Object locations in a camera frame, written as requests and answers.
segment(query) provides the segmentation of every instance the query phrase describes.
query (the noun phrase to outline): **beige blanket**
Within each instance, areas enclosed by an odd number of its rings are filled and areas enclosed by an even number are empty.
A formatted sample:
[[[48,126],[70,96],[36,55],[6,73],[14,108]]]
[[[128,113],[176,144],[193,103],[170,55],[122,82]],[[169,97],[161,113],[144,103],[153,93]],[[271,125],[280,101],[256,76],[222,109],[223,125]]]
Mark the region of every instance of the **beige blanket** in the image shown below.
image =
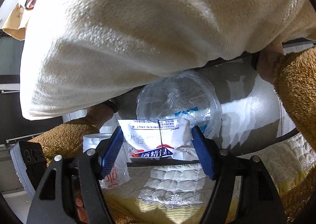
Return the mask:
[[[316,39],[308,0],[37,0],[21,63],[27,119],[72,112],[270,43]]]

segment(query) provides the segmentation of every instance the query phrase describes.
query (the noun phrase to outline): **wet wipes packet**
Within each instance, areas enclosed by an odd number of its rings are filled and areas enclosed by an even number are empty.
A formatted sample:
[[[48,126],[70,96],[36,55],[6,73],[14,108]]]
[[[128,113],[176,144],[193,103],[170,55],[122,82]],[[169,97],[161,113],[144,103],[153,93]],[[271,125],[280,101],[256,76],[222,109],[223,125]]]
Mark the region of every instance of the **wet wipes packet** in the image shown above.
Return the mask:
[[[118,120],[131,158],[169,157],[177,160],[198,159],[192,146],[190,122],[185,119],[160,121]]]

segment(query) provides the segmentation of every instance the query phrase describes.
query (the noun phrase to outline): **white ribbed cushion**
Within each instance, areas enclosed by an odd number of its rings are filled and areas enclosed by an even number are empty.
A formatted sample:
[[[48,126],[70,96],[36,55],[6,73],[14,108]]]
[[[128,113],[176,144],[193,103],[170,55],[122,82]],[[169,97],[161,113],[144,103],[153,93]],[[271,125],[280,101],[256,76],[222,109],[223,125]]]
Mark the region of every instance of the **white ribbed cushion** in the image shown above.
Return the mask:
[[[262,159],[279,191],[293,188],[316,162],[315,151],[301,134],[240,157],[248,159],[253,155]],[[107,193],[159,202],[171,208],[206,206],[215,184],[204,174],[200,164],[132,167],[129,174],[129,182]],[[238,199],[240,184],[241,178],[236,177],[232,201]]]

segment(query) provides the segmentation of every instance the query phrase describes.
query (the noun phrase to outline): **transparent plastic bag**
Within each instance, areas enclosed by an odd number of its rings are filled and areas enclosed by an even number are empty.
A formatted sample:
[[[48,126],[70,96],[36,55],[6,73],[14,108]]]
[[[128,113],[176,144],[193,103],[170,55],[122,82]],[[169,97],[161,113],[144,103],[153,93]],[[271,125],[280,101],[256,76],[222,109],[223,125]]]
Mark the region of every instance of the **transparent plastic bag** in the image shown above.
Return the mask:
[[[109,139],[111,135],[111,133],[100,133],[83,136],[83,152],[90,148],[95,149],[101,140]],[[129,181],[131,178],[128,173],[127,162],[128,159],[124,147],[122,146],[115,160],[111,173],[107,175],[102,181],[100,181],[101,187],[110,189]]]
[[[163,78],[146,85],[137,97],[138,120],[183,118],[190,128],[198,125],[205,137],[217,137],[221,104],[213,84],[195,71]]]

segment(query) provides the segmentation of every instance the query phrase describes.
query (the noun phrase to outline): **brown fuzzy sleeve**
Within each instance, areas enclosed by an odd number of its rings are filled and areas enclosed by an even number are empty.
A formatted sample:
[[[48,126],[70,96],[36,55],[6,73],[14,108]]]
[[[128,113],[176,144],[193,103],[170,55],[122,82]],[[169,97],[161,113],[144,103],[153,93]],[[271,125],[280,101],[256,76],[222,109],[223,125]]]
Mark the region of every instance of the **brown fuzzy sleeve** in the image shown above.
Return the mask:
[[[56,154],[72,158],[83,153],[84,135],[99,133],[99,129],[85,118],[71,120],[59,125],[33,139],[40,143],[46,160],[50,162]]]
[[[316,47],[283,56],[274,87],[297,129],[316,150]]]

